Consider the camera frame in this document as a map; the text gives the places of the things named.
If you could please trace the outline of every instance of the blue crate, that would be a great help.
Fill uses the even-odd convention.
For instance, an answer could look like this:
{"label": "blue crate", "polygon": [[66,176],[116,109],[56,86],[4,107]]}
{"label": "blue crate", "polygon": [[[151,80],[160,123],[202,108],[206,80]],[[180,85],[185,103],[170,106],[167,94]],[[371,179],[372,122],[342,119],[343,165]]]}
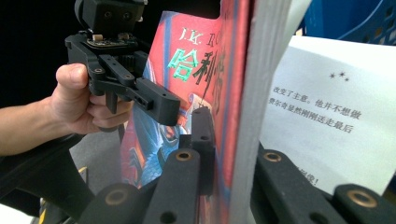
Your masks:
{"label": "blue crate", "polygon": [[396,0],[312,0],[304,35],[354,42],[396,44]]}

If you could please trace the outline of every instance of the white page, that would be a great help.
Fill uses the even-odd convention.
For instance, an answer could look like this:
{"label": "white page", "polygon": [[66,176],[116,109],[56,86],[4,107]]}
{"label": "white page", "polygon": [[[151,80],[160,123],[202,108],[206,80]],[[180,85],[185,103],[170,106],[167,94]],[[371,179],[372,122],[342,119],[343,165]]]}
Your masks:
{"label": "white page", "polygon": [[382,194],[396,168],[395,60],[395,47],[294,36],[266,102],[262,144],[331,194],[348,183]]}

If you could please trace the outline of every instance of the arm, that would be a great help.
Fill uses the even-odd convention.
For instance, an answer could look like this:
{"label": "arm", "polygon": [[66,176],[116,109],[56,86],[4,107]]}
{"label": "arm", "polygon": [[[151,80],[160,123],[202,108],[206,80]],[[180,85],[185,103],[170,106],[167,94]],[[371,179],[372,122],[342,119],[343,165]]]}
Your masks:
{"label": "arm", "polygon": [[84,65],[69,64],[56,73],[53,94],[29,105],[0,109],[0,156],[22,153],[70,133],[95,133],[127,121],[132,103],[118,102],[113,115],[105,96],[91,95]]}

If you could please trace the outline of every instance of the human hand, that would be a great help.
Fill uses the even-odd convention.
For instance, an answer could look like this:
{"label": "human hand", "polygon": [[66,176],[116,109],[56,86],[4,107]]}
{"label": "human hand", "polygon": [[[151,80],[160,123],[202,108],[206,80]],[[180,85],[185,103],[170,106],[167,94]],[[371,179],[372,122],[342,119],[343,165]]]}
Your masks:
{"label": "human hand", "polygon": [[131,115],[131,102],[118,101],[117,114],[112,114],[106,107],[105,96],[90,93],[88,73],[83,64],[61,66],[56,79],[58,86],[50,97],[52,114],[71,133],[99,132],[98,127],[115,127]]}

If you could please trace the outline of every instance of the book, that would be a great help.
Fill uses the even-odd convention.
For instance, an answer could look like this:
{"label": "book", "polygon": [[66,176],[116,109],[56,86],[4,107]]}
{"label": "book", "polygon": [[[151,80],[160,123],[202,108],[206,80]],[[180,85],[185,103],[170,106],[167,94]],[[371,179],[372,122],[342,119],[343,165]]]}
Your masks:
{"label": "book", "polygon": [[[309,1],[304,2],[306,9]],[[286,26],[290,3],[223,0],[214,20],[163,13],[144,77],[180,98],[180,116],[177,126],[167,127],[133,108],[120,148],[124,182],[141,187],[160,176],[179,136],[191,133],[191,111],[207,106],[215,128],[217,168],[215,193],[200,201],[200,221],[246,222],[263,118],[263,106],[248,104],[269,92],[271,83],[261,77],[271,79],[293,33],[289,30],[297,27]],[[304,9],[297,11],[294,19],[301,20]],[[248,69],[252,62],[259,67]]]}
{"label": "book", "polygon": [[261,141],[333,194],[382,195],[396,170],[396,48],[294,36],[274,76]]}

